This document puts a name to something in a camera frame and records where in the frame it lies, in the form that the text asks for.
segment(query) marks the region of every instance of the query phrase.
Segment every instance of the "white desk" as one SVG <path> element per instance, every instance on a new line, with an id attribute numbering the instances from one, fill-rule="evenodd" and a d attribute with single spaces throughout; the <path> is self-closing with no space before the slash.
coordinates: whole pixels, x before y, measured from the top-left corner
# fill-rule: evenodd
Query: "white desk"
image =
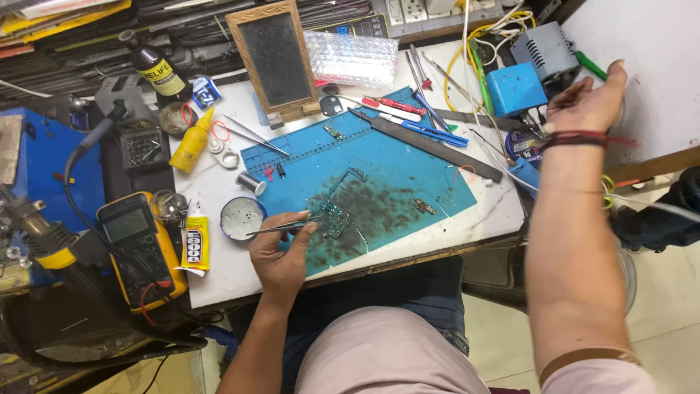
<path id="1" fill-rule="evenodd" d="M 420 50 L 426 51 L 438 64 L 446 69 L 458 46 L 459 41 L 454 41 L 419 48 L 419 52 Z M 414 86 L 414 80 L 403 52 L 398 54 L 397 59 L 398 65 L 394 89 L 371 90 L 341 86 L 341 93 L 354 97 L 362 97 L 362 95 L 381 97 L 404 86 Z M 435 108 L 448 109 L 442 94 L 442 82 L 444 79 L 427 61 L 423 61 L 422 64 L 433 81 L 434 89 L 433 92 L 429 90 L 425 92 L 426 99 Z M 451 73 L 460 83 L 464 82 L 465 78 L 463 70 L 463 62 L 459 60 Z M 473 79 L 471 83 L 471 91 L 478 94 L 479 89 L 476 79 Z M 221 114 L 226 114 L 247 125 L 267 139 L 290 133 L 325 118 L 322 114 L 319 114 L 288 123 L 277 130 L 270 130 L 267 126 L 260 126 L 258 122 L 256 107 L 252 100 L 254 90 L 249 81 L 219 88 L 224 99 L 217 104 L 214 118 L 219 119 L 222 118 Z M 471 111 L 467 100 L 456 89 L 452 88 L 450 90 L 450 100 L 460 111 Z M 343 101 L 345 105 L 351 105 L 350 102 Z M 225 118 L 221 120 L 231 125 L 231 122 L 226 121 Z M 458 124 L 459 129 L 455 134 L 463 135 L 470 140 L 469 146 L 465 149 L 460 149 L 461 151 L 477 160 L 497 167 L 496 164 L 492 163 L 491 156 L 481 149 L 476 140 L 478 137 L 469 131 L 466 124 L 455 121 L 448 121 L 448 123 Z M 498 139 L 493 130 L 484 128 L 484 136 L 492 144 L 498 146 Z M 175 139 L 170 141 L 170 149 L 175 152 L 180 141 Z M 252 145 L 248 140 L 235 135 L 231 136 L 227 144 L 236 151 L 241 151 L 241 149 Z M 505 165 L 505 160 L 500 156 L 499 158 L 503 161 L 502 164 Z M 193 308 L 249 296 L 261 291 L 260 281 L 251 265 L 248 251 L 249 243 L 237 243 L 230 240 L 223 235 L 219 227 L 219 216 L 224 204 L 238 196 L 254 197 L 252 193 L 235 184 L 236 176 L 241 170 L 243 170 L 242 160 L 238 170 L 229 171 L 217 164 L 208 151 L 202 152 L 192 174 L 185 174 L 180 170 L 174 169 L 176 190 L 187 197 L 188 200 L 192 199 L 192 206 L 199 201 L 202 205 L 202 212 L 209 218 L 209 258 L 211 269 L 203 278 L 188 273 L 190 299 Z M 492 186 L 485 186 L 483 179 L 477 177 L 477 180 L 470 185 L 470 189 L 477 199 L 477 204 L 467 210 L 453 217 L 445 217 L 445 219 L 432 226 L 339 266 L 334 266 L 327 271 L 310 276 L 307 280 L 363 269 L 387 261 L 430 254 L 438 250 L 514 233 L 520 228 L 524 220 L 524 214 L 515 186 L 508 176 L 504 175 L 500 184 L 493 184 Z"/>

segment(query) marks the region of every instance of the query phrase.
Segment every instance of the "hand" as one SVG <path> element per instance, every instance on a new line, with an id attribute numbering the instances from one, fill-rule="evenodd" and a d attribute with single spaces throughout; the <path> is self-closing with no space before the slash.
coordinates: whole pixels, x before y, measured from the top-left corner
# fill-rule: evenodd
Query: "hand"
<path id="1" fill-rule="evenodd" d="M 280 224 L 304 220 L 309 211 L 299 213 L 281 213 L 268 217 L 260 229 L 279 226 Z M 251 242 L 251 260 L 255 272 L 262 283 L 262 293 L 275 300 L 294 302 L 299 289 L 306 278 L 306 252 L 311 235 L 319 228 L 316 222 L 307 223 L 292 239 L 289 251 L 278 249 L 279 241 L 287 241 L 288 234 L 282 231 L 261 233 Z"/>
<path id="2" fill-rule="evenodd" d="M 627 84 L 624 60 L 608 68 L 606 83 L 592 90 L 593 78 L 587 76 L 555 96 L 547 106 L 547 120 L 553 131 L 600 131 L 604 133 L 620 116 Z"/>

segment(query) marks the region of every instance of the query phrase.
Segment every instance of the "brown bottle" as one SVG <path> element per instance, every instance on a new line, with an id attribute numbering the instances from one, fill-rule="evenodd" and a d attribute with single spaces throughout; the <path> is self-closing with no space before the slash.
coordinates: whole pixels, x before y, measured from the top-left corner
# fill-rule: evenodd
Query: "brown bottle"
<path id="1" fill-rule="evenodd" d="M 187 102 L 192 97 L 192 84 L 175 68 L 165 53 L 155 46 L 146 45 L 133 30 L 119 34 L 132 52 L 131 61 L 139 74 L 162 96 L 163 105 L 171 102 Z"/>

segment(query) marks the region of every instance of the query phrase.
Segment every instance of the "green handle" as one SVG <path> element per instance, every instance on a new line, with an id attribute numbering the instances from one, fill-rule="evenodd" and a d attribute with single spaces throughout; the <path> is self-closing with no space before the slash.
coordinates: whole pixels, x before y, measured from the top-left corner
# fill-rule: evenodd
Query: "green handle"
<path id="1" fill-rule="evenodd" d="M 479 79 L 479 87 L 482 91 L 482 96 L 484 97 L 484 109 L 486 112 L 493 115 L 494 114 L 494 102 L 491 101 L 491 93 L 486 85 L 486 75 L 484 74 L 484 68 L 482 67 L 481 60 L 477 55 L 477 42 L 474 39 L 469 40 L 469 48 L 472 51 L 472 56 L 474 57 L 474 65 L 477 69 L 477 78 Z"/>
<path id="2" fill-rule="evenodd" d="M 586 67 L 587 69 L 591 70 L 593 74 L 597 75 L 603 81 L 608 80 L 608 74 L 605 71 L 603 71 L 600 67 L 598 67 L 597 64 L 593 63 L 593 60 L 590 60 L 588 56 L 586 56 L 583 52 L 577 50 L 573 53 L 573 55 L 576 57 L 576 60 L 578 60 L 578 63 L 581 64 L 583 67 Z"/>

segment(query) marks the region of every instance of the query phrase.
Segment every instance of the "blue silicone mat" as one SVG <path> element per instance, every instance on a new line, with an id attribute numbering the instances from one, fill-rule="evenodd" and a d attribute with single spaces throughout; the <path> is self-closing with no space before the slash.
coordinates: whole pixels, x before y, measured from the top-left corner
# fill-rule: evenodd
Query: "blue silicone mat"
<path id="1" fill-rule="evenodd" d="M 409 88 L 387 97 L 420 107 Z M 377 115 L 368 108 L 361 111 Z M 430 124 L 427 116 L 421 123 Z M 322 125 L 341 132 L 343 140 L 335 140 Z M 307 275 L 349 261 L 476 204 L 462 176 L 455 179 L 456 168 L 451 163 L 372 129 L 369 122 L 347 111 L 277 137 L 272 143 L 290 156 L 262 145 L 241 151 L 248 172 L 268 181 L 258 200 L 269 215 L 314 211 L 348 168 L 361 170 L 369 178 L 361 182 L 348 174 L 330 196 L 349 213 L 352 223 L 337 240 L 324 238 L 328 224 L 326 214 L 321 213 L 324 218 L 318 222 L 318 236 L 312 237 L 309 245 Z M 277 163 L 286 172 L 285 180 L 277 173 Z M 275 167 L 272 182 L 264 175 L 266 165 Z M 437 212 L 421 213 L 414 207 L 415 198 Z"/>

